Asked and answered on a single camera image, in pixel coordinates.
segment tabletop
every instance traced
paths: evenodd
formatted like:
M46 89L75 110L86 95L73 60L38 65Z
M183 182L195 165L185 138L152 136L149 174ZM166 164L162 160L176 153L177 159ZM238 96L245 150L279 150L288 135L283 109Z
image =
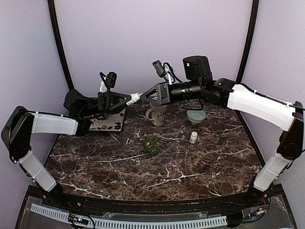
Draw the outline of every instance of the tabletop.
M197 101L187 106L198 106ZM186 110L168 105L165 124L145 118L149 104L126 109L121 132L60 135L46 168L64 192L118 200L187 200L245 192L261 169L235 111L206 106L207 118L194 125ZM196 144L189 142L196 131ZM145 140L158 136L159 154Z

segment white floral tray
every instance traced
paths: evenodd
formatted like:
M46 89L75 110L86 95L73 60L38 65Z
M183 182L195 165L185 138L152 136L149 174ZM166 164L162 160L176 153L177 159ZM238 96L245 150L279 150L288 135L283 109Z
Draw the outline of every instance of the white floral tray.
M125 117L125 110L122 110L118 114L108 114L106 119L92 119L93 124L90 126L90 131L115 131L122 130L123 121Z

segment mug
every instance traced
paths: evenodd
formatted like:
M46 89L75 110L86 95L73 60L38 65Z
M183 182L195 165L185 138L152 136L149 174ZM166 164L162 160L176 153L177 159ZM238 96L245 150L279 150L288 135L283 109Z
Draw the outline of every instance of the mug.
M151 108L147 110L145 117L152 121L152 124L156 126L161 126L165 122L165 111L167 105L157 105L150 103Z

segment mug handle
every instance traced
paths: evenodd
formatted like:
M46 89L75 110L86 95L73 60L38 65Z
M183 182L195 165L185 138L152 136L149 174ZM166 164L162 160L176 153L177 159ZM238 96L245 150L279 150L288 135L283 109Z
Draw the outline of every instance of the mug handle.
M151 120L151 121L155 121L155 119L153 117L149 117L149 114L152 112L153 110L152 109L148 109L146 111L146 114L145 114L145 117L148 119L148 120Z

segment light green bowl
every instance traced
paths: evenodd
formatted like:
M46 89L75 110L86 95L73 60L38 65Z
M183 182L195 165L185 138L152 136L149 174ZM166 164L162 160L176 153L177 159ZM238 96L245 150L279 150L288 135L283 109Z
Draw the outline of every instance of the light green bowl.
M204 111L188 110L186 115L187 119L193 124L202 123L206 118L206 114Z

